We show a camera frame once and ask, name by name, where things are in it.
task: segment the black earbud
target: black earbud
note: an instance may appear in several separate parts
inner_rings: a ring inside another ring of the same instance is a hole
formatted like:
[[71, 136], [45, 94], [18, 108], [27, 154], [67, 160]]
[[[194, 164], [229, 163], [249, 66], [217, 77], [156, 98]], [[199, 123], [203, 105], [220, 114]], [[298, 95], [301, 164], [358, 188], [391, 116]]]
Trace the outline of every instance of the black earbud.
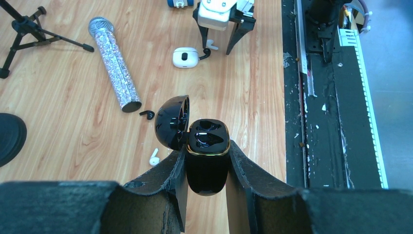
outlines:
[[208, 58], [211, 55], [211, 50], [208, 49], [208, 48], [205, 48], [204, 49], [204, 54], [205, 54], [204, 56], [199, 57], [199, 60], [203, 60], [203, 59]]
[[155, 117], [155, 112], [153, 112], [153, 111], [143, 111], [143, 112], [139, 113], [139, 115], [140, 116], [147, 115], [146, 119], [151, 120], [151, 119], [153, 119], [153, 117]]

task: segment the black button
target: black button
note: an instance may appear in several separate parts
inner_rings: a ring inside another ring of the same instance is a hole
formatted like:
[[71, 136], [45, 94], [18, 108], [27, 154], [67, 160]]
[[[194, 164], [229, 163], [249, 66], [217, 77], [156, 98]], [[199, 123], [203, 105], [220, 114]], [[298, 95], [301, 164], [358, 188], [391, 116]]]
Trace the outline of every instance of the black button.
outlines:
[[182, 53], [182, 60], [186, 61], [188, 59], [188, 53]]

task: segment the wooden table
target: wooden table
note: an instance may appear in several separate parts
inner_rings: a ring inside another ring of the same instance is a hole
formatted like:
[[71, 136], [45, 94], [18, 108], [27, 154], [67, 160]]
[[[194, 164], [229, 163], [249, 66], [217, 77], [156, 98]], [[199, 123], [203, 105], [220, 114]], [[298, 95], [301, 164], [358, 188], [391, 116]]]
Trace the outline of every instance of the wooden table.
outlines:
[[[285, 181], [284, 83], [281, 1], [256, 2], [254, 31], [225, 55], [232, 30], [210, 30], [219, 51], [193, 69], [172, 65], [178, 47], [202, 51], [193, 9], [169, 8], [166, 0], [10, 0], [22, 15], [44, 6], [44, 29], [90, 44], [90, 53], [65, 43], [18, 51], [9, 78], [0, 80], [0, 112], [21, 117], [28, 136], [20, 154], [0, 168], [0, 181], [116, 180], [121, 184], [149, 170], [156, 139], [154, 121], [138, 112], [188, 94], [190, 123], [223, 121], [245, 154]], [[138, 112], [121, 112], [89, 20], [108, 18], [140, 94]], [[0, 9], [0, 62], [16, 35]], [[24, 42], [33, 41], [27, 35]], [[186, 233], [228, 233], [225, 189], [218, 195], [188, 194]]]

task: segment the black disc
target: black disc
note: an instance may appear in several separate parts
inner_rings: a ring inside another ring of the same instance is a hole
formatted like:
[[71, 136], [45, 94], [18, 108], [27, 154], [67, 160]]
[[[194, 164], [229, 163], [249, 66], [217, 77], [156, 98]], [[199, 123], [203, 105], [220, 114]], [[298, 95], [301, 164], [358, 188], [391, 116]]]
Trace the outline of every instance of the black disc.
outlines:
[[0, 167], [13, 160], [26, 141], [24, 121], [14, 115], [0, 113]]

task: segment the perforated white strip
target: perforated white strip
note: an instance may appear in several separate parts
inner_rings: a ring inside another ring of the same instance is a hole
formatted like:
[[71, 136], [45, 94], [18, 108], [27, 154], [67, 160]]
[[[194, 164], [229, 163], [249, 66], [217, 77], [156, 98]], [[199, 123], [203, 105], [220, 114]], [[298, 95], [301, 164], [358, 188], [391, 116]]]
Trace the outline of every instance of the perforated white strip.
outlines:
[[363, 83], [364, 97], [367, 103], [367, 113], [369, 115], [370, 129], [373, 136], [375, 156], [377, 160], [378, 173], [380, 175], [381, 187], [388, 189], [386, 171], [384, 169], [383, 155], [381, 153], [380, 140], [378, 138], [377, 125], [375, 121], [373, 102], [370, 95], [369, 83], [367, 80], [366, 67], [364, 65], [363, 52], [361, 50], [360, 37], [357, 30], [339, 29], [339, 39], [341, 46], [354, 46], [358, 65], [360, 68], [361, 81]]

